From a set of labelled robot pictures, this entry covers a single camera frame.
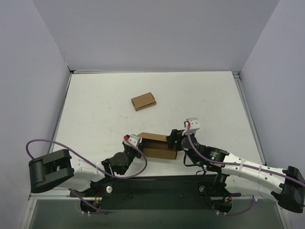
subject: white table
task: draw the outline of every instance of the white table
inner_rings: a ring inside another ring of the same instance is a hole
[[[147,92],[157,105],[136,112],[131,98]],[[190,117],[201,123],[196,133],[201,144],[261,163],[231,72],[74,74],[56,141],[98,162],[123,150],[125,134],[169,135]],[[148,158],[142,176],[195,174],[199,168],[185,167],[183,156],[180,152],[176,160]],[[126,176],[143,165],[143,159],[134,160]]]

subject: wall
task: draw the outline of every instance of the wall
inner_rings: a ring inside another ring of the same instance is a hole
[[[305,1],[281,0],[241,71],[268,165],[305,176]],[[304,214],[291,214],[304,228]]]
[[[72,70],[240,70],[279,0],[34,0]]]
[[[69,70],[31,0],[1,1],[0,31],[0,222],[16,229],[30,193],[25,144],[52,137]]]

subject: white work surface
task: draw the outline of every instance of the white work surface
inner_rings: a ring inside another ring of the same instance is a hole
[[[157,105],[136,112],[131,98],[148,92]],[[122,151],[126,134],[169,135],[192,117],[201,124],[196,133],[200,144],[261,164],[231,72],[74,74],[56,141],[95,163]],[[200,170],[185,167],[183,156],[178,152],[176,160],[148,158],[141,176],[194,175]],[[143,166],[143,158],[136,158],[125,175]]]

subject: bolt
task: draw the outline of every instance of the bolt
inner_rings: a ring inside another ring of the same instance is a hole
[[[107,193],[112,193],[112,187],[111,187],[111,186],[107,186],[106,192],[107,192]]]
[[[201,185],[201,186],[199,187],[199,191],[200,191],[200,192],[204,192],[204,189],[205,189],[205,186],[203,186],[203,185]]]

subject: cardboard box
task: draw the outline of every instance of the cardboard box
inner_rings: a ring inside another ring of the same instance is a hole
[[[168,149],[165,135],[140,133],[138,136],[142,138],[142,144],[144,146],[143,153],[145,156],[174,160],[177,158],[175,148]]]
[[[132,104],[135,111],[140,111],[146,107],[156,105],[156,101],[151,92],[140,95],[132,99]]]

